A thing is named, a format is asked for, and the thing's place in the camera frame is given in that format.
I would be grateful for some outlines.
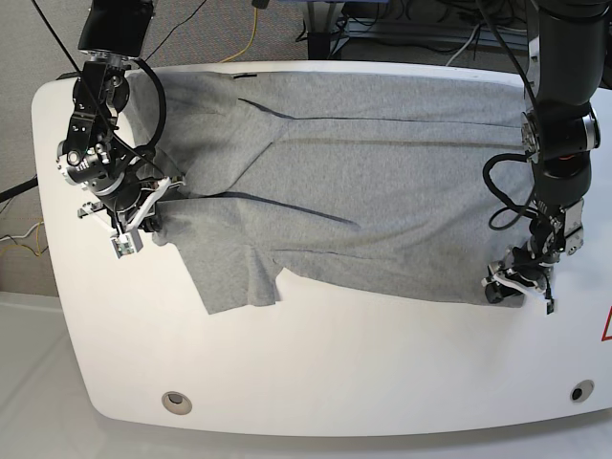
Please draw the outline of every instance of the circular grommet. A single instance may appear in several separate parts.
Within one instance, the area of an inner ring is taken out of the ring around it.
[[[172,414],[185,416],[191,412],[191,401],[179,392],[166,392],[162,397],[164,408]]]
[[[591,396],[593,389],[595,389],[595,383],[591,380],[576,384],[576,387],[570,392],[570,400],[575,404],[581,404]]]

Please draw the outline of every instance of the gray carpet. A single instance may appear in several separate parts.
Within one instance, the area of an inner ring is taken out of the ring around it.
[[[78,63],[83,56],[77,42],[87,17],[88,0],[38,0],[49,21]],[[200,0],[160,0],[144,55],[148,55],[176,24],[187,18]],[[415,20],[439,17],[440,5],[414,1]],[[395,8],[400,8],[395,0]],[[242,49],[252,25],[250,0],[208,0],[196,16],[177,30],[151,58],[154,67],[217,62]],[[257,37],[237,60],[296,60],[307,56],[305,42],[295,43],[302,29],[296,5],[271,1],[260,13]],[[411,47],[385,47],[368,42],[351,43],[344,60],[374,60],[444,64],[447,55]],[[28,0],[2,0],[0,14],[0,189],[30,179],[35,173],[30,105],[45,82],[72,69],[57,48]],[[504,55],[479,52],[475,60],[464,54],[455,65],[511,71]],[[41,216],[38,191],[16,198],[0,215],[0,236],[22,234]],[[41,245],[46,246],[44,231]],[[0,291],[57,295],[49,253],[36,258],[28,251],[10,250],[0,257]]]

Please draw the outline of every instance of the white table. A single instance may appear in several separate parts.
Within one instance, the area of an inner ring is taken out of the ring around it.
[[[520,83],[505,74],[352,62],[235,63],[164,71],[345,72]],[[107,234],[77,208],[55,152],[73,82],[43,86],[33,138],[43,214],[62,307],[94,407],[144,424],[297,436],[429,433],[528,423],[612,406],[612,95],[599,90],[603,146],[593,154],[586,244],[556,268],[558,312],[428,303],[329,286],[283,272],[282,302],[209,316],[173,246],[144,237],[117,260]],[[129,140],[126,124],[122,135]],[[575,384],[593,380],[583,404]],[[167,391],[193,402],[186,416]]]

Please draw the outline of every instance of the gray t-shirt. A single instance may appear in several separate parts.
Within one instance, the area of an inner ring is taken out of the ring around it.
[[[186,175],[188,199],[160,203],[156,241],[178,247],[210,313],[274,304],[283,268],[485,305],[487,265],[529,234],[526,222],[488,228],[501,206],[482,179],[488,158],[522,151],[520,88],[346,74],[160,78],[159,154]],[[126,115],[143,143],[157,97],[145,75],[130,85]],[[500,164],[492,177],[517,202],[533,182],[525,164]]]

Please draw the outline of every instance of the warning label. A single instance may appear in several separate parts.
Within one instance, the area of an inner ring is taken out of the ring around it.
[[[608,314],[608,320],[605,322],[605,328],[603,329],[603,336],[601,337],[602,341],[608,341],[612,339],[612,325],[610,325],[610,321],[612,320],[612,308],[610,308],[610,314]]]

